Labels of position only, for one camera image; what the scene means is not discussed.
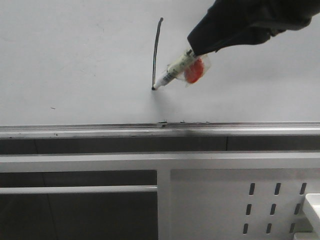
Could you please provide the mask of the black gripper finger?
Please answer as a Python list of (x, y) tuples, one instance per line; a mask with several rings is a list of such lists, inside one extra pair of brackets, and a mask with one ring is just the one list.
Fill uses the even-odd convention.
[(259, 45), (307, 27), (311, 0), (216, 0), (187, 36), (197, 55), (236, 45)]

